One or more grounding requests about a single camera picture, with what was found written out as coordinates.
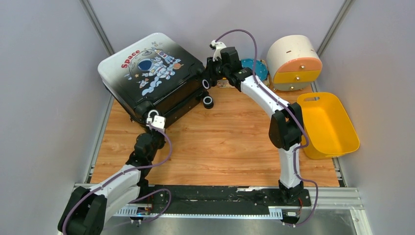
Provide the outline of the black white space suitcase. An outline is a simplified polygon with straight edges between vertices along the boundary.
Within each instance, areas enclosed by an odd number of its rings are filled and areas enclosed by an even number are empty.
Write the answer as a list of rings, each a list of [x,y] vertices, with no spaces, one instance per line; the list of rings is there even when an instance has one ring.
[[[201,77],[203,62],[163,33],[153,33],[101,61],[98,73],[106,89],[132,121],[146,125],[153,111],[168,127],[199,103],[213,98]]]

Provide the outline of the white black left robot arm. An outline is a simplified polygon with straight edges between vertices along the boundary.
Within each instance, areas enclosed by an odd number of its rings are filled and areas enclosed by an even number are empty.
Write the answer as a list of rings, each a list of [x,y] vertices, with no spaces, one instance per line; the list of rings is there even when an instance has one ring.
[[[171,143],[165,129],[149,124],[137,137],[134,151],[126,164],[114,175],[89,188],[77,187],[58,222],[64,235],[99,235],[106,222],[126,204],[135,200],[144,203],[150,191],[141,185],[149,171],[164,164],[152,161],[164,144]]]

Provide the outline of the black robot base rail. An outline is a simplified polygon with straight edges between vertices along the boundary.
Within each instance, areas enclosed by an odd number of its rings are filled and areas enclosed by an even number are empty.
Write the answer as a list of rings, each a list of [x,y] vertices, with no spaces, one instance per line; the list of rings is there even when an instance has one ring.
[[[144,212],[137,216],[165,215],[205,218],[275,218],[296,223],[311,207],[309,191],[286,195],[276,187],[155,185],[135,201]]]

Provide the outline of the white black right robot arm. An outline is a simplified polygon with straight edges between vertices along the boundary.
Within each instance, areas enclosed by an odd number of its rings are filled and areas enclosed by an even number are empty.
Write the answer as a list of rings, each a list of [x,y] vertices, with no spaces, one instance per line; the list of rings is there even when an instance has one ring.
[[[279,199],[284,205],[310,206],[308,191],[299,174],[298,153],[304,131],[301,107],[277,96],[252,69],[244,68],[234,47],[212,46],[212,49],[214,54],[207,59],[203,72],[203,86],[208,89],[225,78],[266,112],[270,119],[268,136],[280,160]]]

